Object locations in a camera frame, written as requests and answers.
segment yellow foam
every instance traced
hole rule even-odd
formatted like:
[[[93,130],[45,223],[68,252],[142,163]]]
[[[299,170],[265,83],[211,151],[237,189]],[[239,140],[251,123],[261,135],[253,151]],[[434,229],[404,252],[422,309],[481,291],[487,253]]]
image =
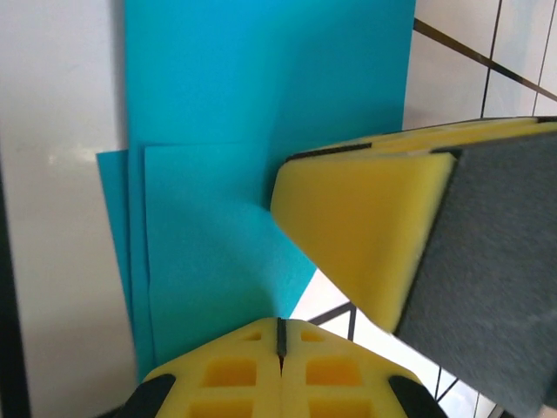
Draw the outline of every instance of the yellow foam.
[[[277,319],[257,322],[155,369],[176,381],[157,418],[406,418],[389,378],[418,378],[302,320],[286,322],[282,374]]]
[[[408,370],[348,340],[302,320],[288,321],[284,417],[406,417],[389,386],[393,375],[419,382]]]
[[[420,135],[417,138],[403,138],[396,141],[378,141],[374,143],[374,152],[429,152],[437,148],[474,144],[495,139],[521,137],[536,133],[550,132],[557,129],[557,123],[535,125],[513,125],[509,122],[500,125],[476,125],[467,129],[453,128],[439,134]]]
[[[279,418],[277,319],[258,320],[153,370],[176,381],[157,418]]]
[[[461,122],[458,124],[438,125],[427,128],[414,129],[411,131],[401,131],[389,133],[386,135],[372,135],[369,137],[351,139],[349,141],[340,142],[334,145],[324,146],[319,149],[338,148],[346,145],[359,145],[373,143],[373,151],[375,148],[384,148],[396,145],[401,152],[410,151],[406,149],[432,149],[443,146],[454,145],[454,133],[459,135],[459,138],[464,137],[465,144],[469,141],[487,140],[476,139],[478,135],[484,135],[487,131],[491,132],[488,139],[504,138],[507,136],[505,133],[503,137],[500,136],[501,131],[508,129],[515,129],[519,127],[527,127],[538,124],[537,118],[509,118],[509,119],[493,119],[493,120],[474,120],[470,122]]]
[[[280,228],[379,327],[392,331],[454,158],[346,152],[280,169]]]

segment blue paper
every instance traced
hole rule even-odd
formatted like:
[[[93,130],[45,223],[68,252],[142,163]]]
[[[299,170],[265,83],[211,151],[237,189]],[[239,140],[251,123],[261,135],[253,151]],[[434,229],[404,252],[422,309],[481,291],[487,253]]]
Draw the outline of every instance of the blue paper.
[[[131,308],[130,229],[128,225],[128,152],[97,154],[98,169],[103,182],[104,200],[111,223],[112,240],[124,291],[125,306],[133,324]]]
[[[288,317],[315,266],[264,208],[265,144],[148,147],[151,317],[164,363],[254,320]]]
[[[137,0],[125,7],[131,293],[141,375],[156,364],[144,298],[144,148],[263,143],[270,184],[283,142],[329,144],[397,131],[414,1]]]

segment white tile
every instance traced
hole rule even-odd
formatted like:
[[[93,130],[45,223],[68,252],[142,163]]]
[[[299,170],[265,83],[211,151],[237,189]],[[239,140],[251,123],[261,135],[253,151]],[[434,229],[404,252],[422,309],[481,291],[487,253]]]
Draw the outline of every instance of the white tile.
[[[540,411],[540,418],[557,418],[557,411],[548,407],[544,407]]]
[[[343,313],[333,320],[328,320],[326,323],[321,324],[320,327],[336,334],[342,338],[348,338],[348,325],[350,323],[350,313]]]
[[[135,386],[95,153],[120,144],[112,2],[0,2],[0,146],[32,415]]]
[[[494,408],[495,402],[490,401],[483,394],[480,394],[475,418],[487,418]]]
[[[498,0],[417,0],[415,16],[489,57]]]
[[[487,68],[413,33],[404,129],[479,118]]]
[[[538,94],[534,116],[557,116],[557,102]]]
[[[310,320],[347,301],[348,298],[320,270],[317,270],[294,308],[291,318]]]
[[[535,99],[534,90],[491,71],[484,117],[531,116]]]
[[[448,418],[473,418],[478,392],[459,381],[439,402]]]
[[[356,314],[354,342],[414,372],[431,394],[435,393],[439,367],[409,346],[373,325],[362,313]]]
[[[503,0],[493,61],[538,83],[554,0]]]
[[[551,26],[549,43],[547,44],[546,62],[541,73],[540,86],[557,94],[557,12]]]
[[[439,390],[437,391],[437,397],[439,398],[456,380],[452,374],[447,372],[445,369],[441,370],[441,378],[439,382]]]

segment black foam edge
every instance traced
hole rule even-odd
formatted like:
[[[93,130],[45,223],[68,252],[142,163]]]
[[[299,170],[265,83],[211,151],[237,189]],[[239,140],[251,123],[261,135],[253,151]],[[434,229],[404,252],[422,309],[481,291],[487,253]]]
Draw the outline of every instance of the black foam edge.
[[[557,122],[557,117],[555,117],[554,119],[555,120],[548,120],[547,122]],[[547,136],[551,136],[551,135],[554,135],[557,138],[557,130],[530,133],[527,135],[520,135],[518,137],[504,137],[504,138],[490,139],[488,141],[472,142],[471,144],[441,146],[440,148],[435,148],[431,150],[430,153],[439,154],[443,152],[450,152],[453,156],[459,158],[460,154],[462,154],[464,150],[482,148],[484,146],[516,144],[518,142],[523,142],[523,141],[524,142],[533,141],[536,140],[537,138],[546,138]]]
[[[288,157],[286,159],[286,163],[289,161],[293,161],[294,159],[321,157],[323,155],[339,154],[341,152],[360,151],[360,150],[369,149],[371,147],[372,147],[372,143],[366,142],[364,144],[341,145],[341,146],[336,146],[334,148],[324,148],[319,150],[298,152],[297,154],[293,154],[290,157]]]
[[[156,418],[176,377],[162,374],[140,384],[114,418]]]
[[[282,367],[285,364],[285,357],[288,353],[286,344],[286,320],[277,318],[277,356],[280,362],[280,373],[282,374]]]
[[[539,124],[546,124],[547,122],[557,122],[557,116],[538,116]]]
[[[429,232],[428,232],[427,238],[426,238],[426,244],[424,245],[424,249],[422,250],[421,255],[419,257],[419,262],[418,262],[418,265],[416,266],[416,271],[414,272],[414,275],[413,275],[412,284],[410,285],[410,289],[408,290],[408,295],[406,296],[406,301],[404,303],[404,306],[402,307],[402,312],[400,313],[399,322],[397,323],[397,326],[395,327],[395,329],[393,331],[393,335],[395,335],[395,336],[399,335],[400,325],[402,324],[402,321],[404,320],[404,318],[406,316],[406,312],[407,312],[408,307],[410,305],[408,302],[412,299],[414,290],[416,288],[416,277],[418,277],[419,271],[423,267],[424,254],[426,253],[427,246],[429,246],[429,243],[431,242],[433,232],[435,231],[435,227],[436,227],[437,223],[439,222],[440,214],[441,214],[443,208],[445,207],[446,198],[447,198],[447,195],[448,195],[447,191],[450,189],[451,184],[453,182],[454,174],[456,173],[456,169],[457,169],[457,167],[459,165],[459,161],[460,161],[460,155],[462,153],[461,150],[459,150],[458,148],[454,148],[454,149],[447,150],[447,151],[439,150],[438,152],[435,152],[435,153],[441,153],[441,152],[451,153],[454,156],[455,161],[454,161],[454,164],[453,164],[453,168],[451,169],[451,172],[449,172],[448,178],[446,179],[445,189],[443,190],[443,195],[441,196],[439,204],[437,205],[437,210],[435,211],[435,216],[433,217],[432,225],[429,228]]]
[[[389,385],[408,418],[446,418],[445,412],[426,387],[405,376],[394,375]]]

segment dark grout line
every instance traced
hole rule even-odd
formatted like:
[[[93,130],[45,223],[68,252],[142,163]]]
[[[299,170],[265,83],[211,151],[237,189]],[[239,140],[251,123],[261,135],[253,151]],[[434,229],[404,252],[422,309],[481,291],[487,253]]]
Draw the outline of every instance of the dark grout line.
[[[499,0],[499,5],[497,6],[497,16],[495,18],[495,26],[493,27],[493,38],[491,41],[491,50],[489,51],[489,59],[493,59],[493,53],[495,51],[495,41],[497,40],[497,31],[499,29],[499,21],[501,17],[501,6],[503,5],[503,0]],[[486,75],[486,85],[484,87],[484,97],[481,99],[481,112],[480,118],[484,117],[486,112],[486,101],[487,101],[487,89],[489,88],[489,78],[491,77],[491,68],[487,68]]]
[[[354,305],[350,307],[350,321],[348,322],[348,340],[354,341],[354,330],[356,329],[356,313],[357,309]]]
[[[473,418],[478,414],[478,404],[480,403],[480,392],[476,393],[476,405],[473,407]]]
[[[439,394],[439,384],[441,383],[441,366],[438,366],[439,371],[437,372],[437,384],[435,385],[435,396],[434,399],[437,399],[437,395]]]
[[[313,318],[312,320],[309,320],[308,322],[310,322],[313,325],[325,324],[329,320],[334,320],[338,316],[340,316],[342,314],[345,314],[347,312],[350,312],[352,307],[353,307],[353,304],[351,302],[346,302],[344,305],[340,305],[339,307],[335,307],[334,309],[331,309],[330,311],[322,313],[321,315],[316,316],[315,318]]]
[[[486,66],[488,69],[498,72],[500,75],[510,78],[511,80],[524,85],[530,90],[536,91],[542,96],[551,98],[552,100],[557,102],[557,95],[553,94],[550,91],[547,91],[546,89],[542,89],[537,84],[523,78],[522,76],[519,76],[517,73],[513,71],[510,71],[508,68],[502,66],[501,64],[497,64],[491,58],[481,55],[479,52],[474,51],[472,48],[465,46],[461,42],[457,41],[452,37],[449,37],[448,35],[441,32],[440,30],[433,28],[429,24],[426,24],[421,20],[414,18],[414,30],[424,35],[425,37],[429,37],[433,41],[445,45],[447,48],[450,48],[451,50],[472,59],[476,63],[482,64]]]
[[[448,394],[448,393],[450,392],[450,390],[451,390],[452,388],[454,388],[454,385],[456,385],[456,384],[459,382],[459,380],[460,380],[460,379],[457,377],[457,378],[453,381],[453,383],[451,383],[451,384],[449,385],[449,387],[448,387],[447,389],[445,389],[445,392],[443,392],[443,393],[440,395],[440,397],[437,398],[437,403],[439,403],[439,402],[442,401],[442,399],[446,396],[446,394]]]
[[[554,9],[551,11],[551,19],[549,19],[549,30],[547,31],[546,49],[543,51],[543,58],[541,59],[540,76],[538,77],[538,85],[541,84],[541,76],[543,75],[543,67],[546,65],[547,47],[549,45],[549,38],[551,37],[551,29],[554,25],[555,5],[556,4],[557,4],[557,0],[554,0]],[[536,105],[538,104],[538,96],[539,95],[540,94],[538,92],[536,92],[536,97],[534,99],[534,107],[532,109],[532,116],[536,112]]]

